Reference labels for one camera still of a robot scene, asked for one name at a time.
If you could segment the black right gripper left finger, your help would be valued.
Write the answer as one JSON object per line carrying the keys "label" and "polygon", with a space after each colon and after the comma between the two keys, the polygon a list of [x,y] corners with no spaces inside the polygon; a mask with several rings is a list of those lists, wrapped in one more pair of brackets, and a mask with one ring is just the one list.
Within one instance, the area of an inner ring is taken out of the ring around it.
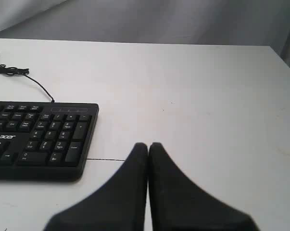
{"label": "black right gripper left finger", "polygon": [[46,231],[142,231],[148,148],[136,143],[114,175],[81,202],[54,215]]}

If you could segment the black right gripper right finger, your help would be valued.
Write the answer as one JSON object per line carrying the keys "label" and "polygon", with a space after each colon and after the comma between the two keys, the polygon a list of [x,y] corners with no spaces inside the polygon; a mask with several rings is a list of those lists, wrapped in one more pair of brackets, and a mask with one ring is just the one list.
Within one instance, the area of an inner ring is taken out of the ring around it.
{"label": "black right gripper right finger", "polygon": [[192,182],[158,142],[149,149],[149,196],[155,231],[259,230],[251,216]]}

